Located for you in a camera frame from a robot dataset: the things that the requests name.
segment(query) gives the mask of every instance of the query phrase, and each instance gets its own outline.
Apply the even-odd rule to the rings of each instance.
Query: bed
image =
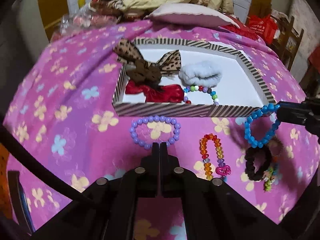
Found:
[[[244,51],[276,101],[300,103],[305,98],[298,83],[264,41],[253,41],[223,28],[212,30],[143,20],[63,38],[43,51],[25,77],[4,124],[42,165],[80,192],[99,177],[120,178],[150,153],[132,143],[128,129],[135,118],[118,117],[111,104],[122,66],[112,48],[121,38],[132,40],[137,37],[182,38],[232,46]],[[243,138],[244,120],[243,117],[180,117],[181,137],[168,148],[168,153],[179,158],[180,166],[205,178],[199,157],[199,138],[208,133],[217,134],[226,163],[232,168],[227,183],[278,224],[311,181],[319,164],[320,147],[317,138],[303,127],[281,124],[276,132],[284,146],[279,159],[280,176],[272,190],[264,192],[263,181],[250,181],[244,172],[244,153],[248,147]],[[253,130],[258,136],[262,135],[274,120],[274,114],[260,118],[254,123]],[[167,140],[173,133],[155,126],[141,129],[139,135],[152,141],[152,132],[156,141]],[[7,170],[20,172],[35,229],[70,202],[12,156]],[[178,199],[138,202],[136,240],[177,240],[185,236]]]

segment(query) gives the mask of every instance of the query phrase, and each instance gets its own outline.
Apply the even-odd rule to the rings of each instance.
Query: yellow object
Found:
[[[78,0],[79,9],[85,5],[85,0]]]

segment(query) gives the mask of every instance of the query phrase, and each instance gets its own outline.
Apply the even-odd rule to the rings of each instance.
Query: red plastic bag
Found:
[[[278,29],[277,24],[271,19],[270,15],[259,18],[255,15],[250,17],[248,27],[257,33],[266,44],[271,44]]]

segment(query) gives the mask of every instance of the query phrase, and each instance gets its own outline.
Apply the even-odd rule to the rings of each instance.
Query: beaded bracelet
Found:
[[[175,118],[171,119],[170,117],[165,117],[165,116],[159,117],[158,115],[155,115],[155,116],[140,118],[131,124],[129,132],[131,133],[131,138],[133,139],[133,142],[135,144],[139,144],[141,147],[144,147],[146,150],[149,150],[152,147],[152,144],[147,144],[145,141],[139,140],[138,134],[136,133],[136,128],[138,125],[141,125],[143,123],[147,124],[148,122],[159,122],[159,121],[166,122],[167,124],[171,123],[172,125],[174,125],[174,128],[175,128],[175,130],[173,131],[174,136],[169,138],[168,141],[166,141],[167,147],[169,147],[171,144],[174,144],[175,141],[178,141],[181,124],[178,123]]]
[[[202,91],[204,93],[208,93],[212,99],[213,99],[213,104],[214,105],[218,105],[219,104],[219,99],[218,99],[218,96],[217,96],[217,93],[215,91],[213,91],[211,88],[207,88],[207,87],[203,87],[203,86],[187,86],[186,88],[183,89],[184,91],[184,98],[183,98],[183,101],[186,103],[186,104],[191,104],[191,101],[189,100],[188,98],[188,92],[193,92],[193,91]]]
[[[269,104],[268,106],[263,106],[261,109],[252,112],[252,114],[247,118],[247,121],[244,123],[244,138],[248,140],[248,143],[251,144],[252,148],[262,148],[264,144],[267,144],[269,140],[275,135],[275,130],[279,128],[280,121],[277,119],[271,126],[270,130],[266,133],[262,140],[257,141],[253,136],[251,136],[250,123],[254,119],[258,119],[263,114],[273,113],[279,109],[280,105]]]
[[[221,143],[220,143],[220,139],[217,138],[216,135],[211,134],[206,134],[201,140],[200,140],[200,153],[202,155],[202,159],[204,162],[204,171],[205,171],[205,175],[207,176],[207,180],[211,180],[213,178],[212,176],[212,168],[211,163],[210,163],[210,159],[209,159],[209,154],[207,151],[207,141],[208,140],[212,140],[214,141],[214,146],[216,147],[216,151],[217,151],[217,156],[218,156],[218,167],[216,168],[216,173],[218,175],[221,175],[223,178],[229,174],[231,174],[231,168],[229,165],[226,165],[224,163],[224,155],[223,155],[223,151],[222,151],[222,147],[221,147]]]

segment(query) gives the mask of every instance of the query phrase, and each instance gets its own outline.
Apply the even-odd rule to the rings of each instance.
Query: pillow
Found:
[[[214,28],[225,25],[239,25],[228,16],[202,5],[191,3],[165,3],[154,10],[150,19],[181,25],[196,25],[205,28]]]

